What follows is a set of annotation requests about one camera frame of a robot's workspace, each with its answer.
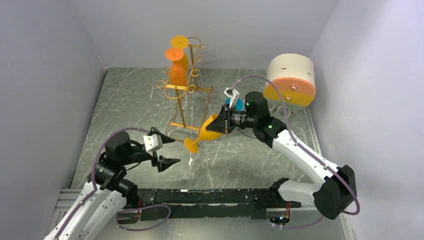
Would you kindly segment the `clear wine glass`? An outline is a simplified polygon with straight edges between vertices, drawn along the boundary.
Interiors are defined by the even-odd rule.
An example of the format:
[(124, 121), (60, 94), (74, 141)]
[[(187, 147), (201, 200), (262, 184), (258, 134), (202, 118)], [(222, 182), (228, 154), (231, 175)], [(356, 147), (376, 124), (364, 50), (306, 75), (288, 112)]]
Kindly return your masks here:
[(284, 106), (279, 106), (276, 110), (280, 117), (288, 118), (291, 115), (291, 110)]
[(270, 113), (272, 113), (275, 109), (275, 103), (273, 101), (267, 102), (267, 109)]

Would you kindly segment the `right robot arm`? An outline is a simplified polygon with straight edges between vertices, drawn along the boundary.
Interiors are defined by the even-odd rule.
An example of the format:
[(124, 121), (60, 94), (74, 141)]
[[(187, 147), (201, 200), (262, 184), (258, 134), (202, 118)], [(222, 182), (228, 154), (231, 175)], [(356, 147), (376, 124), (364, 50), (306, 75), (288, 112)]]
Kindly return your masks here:
[(223, 104), (219, 114), (206, 122), (205, 130), (229, 134), (235, 128), (250, 128), (257, 140), (287, 156), (310, 177), (312, 183), (287, 178), (275, 182), (269, 197), (275, 207), (287, 202), (314, 206), (322, 216), (334, 220), (357, 199), (353, 169), (339, 167), (305, 145), (284, 122), (271, 116), (262, 93), (249, 92), (244, 106), (244, 111), (237, 111)]

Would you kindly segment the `gold wire glass rack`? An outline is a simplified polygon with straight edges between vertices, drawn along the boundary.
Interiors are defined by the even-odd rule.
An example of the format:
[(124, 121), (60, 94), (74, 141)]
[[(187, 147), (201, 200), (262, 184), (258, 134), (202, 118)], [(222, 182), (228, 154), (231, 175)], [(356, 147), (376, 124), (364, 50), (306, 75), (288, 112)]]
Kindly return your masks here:
[(169, 67), (172, 65), (170, 60), (170, 65), (163, 67), (161, 70), (166, 75), (166, 80), (158, 80), (155, 84), (156, 88), (161, 89), (163, 95), (169, 100), (175, 100), (175, 112), (171, 119), (168, 121), (165, 128), (165, 133), (168, 135), (171, 127), (181, 128), (190, 131), (199, 132), (199, 126), (188, 125), (185, 120), (184, 110), (182, 101), (184, 96), (187, 94), (194, 94), (196, 92), (207, 93), (206, 95), (206, 104), (204, 106), (202, 123), (206, 120), (207, 107), (210, 103), (210, 96), (213, 91), (213, 86), (209, 88), (202, 87), (198, 84), (198, 78), (201, 76), (201, 71), (197, 68), (197, 64), (201, 63), (204, 60), (204, 56), (201, 54), (201, 51), (207, 50), (209, 45), (203, 43), (198, 37), (190, 36), (188, 38), (188, 47), (184, 49), (188, 57), (188, 72), (187, 72), (187, 83), (186, 86), (177, 86), (169, 84)]

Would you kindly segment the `orange wine glass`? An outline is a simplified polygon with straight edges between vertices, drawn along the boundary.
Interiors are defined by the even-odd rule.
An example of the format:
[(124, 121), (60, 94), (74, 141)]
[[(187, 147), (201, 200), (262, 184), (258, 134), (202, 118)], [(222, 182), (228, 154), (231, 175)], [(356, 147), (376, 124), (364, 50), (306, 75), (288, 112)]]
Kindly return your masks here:
[(185, 52), (181, 48), (171, 47), (165, 52), (165, 57), (171, 61), (168, 72), (168, 83), (175, 86), (186, 86), (189, 62)]

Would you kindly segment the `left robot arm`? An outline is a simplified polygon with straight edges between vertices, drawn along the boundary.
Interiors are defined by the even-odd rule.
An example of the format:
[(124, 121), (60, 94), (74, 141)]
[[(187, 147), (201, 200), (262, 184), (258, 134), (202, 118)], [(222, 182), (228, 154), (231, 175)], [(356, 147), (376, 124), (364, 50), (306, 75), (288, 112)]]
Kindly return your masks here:
[(144, 210), (154, 208), (165, 208), (170, 215), (167, 204), (144, 204), (138, 186), (125, 179), (125, 166), (150, 161), (158, 172), (165, 171), (180, 160), (165, 158), (157, 151), (174, 141), (155, 127), (126, 127), (111, 133), (97, 151), (78, 198), (45, 239), (92, 240), (110, 219), (115, 218), (117, 227), (123, 229), (119, 215), (139, 219)]

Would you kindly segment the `blue wine glass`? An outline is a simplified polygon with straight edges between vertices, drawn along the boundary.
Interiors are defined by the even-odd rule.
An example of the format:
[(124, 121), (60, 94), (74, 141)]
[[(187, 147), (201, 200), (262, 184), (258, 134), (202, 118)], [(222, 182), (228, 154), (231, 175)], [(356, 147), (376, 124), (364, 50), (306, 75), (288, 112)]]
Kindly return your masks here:
[[(231, 101), (231, 99), (227, 98), (226, 101), (225, 101), (225, 104), (229, 104), (230, 101)], [(236, 111), (243, 111), (244, 110), (244, 103), (240, 98), (236, 101), (235, 110)]]

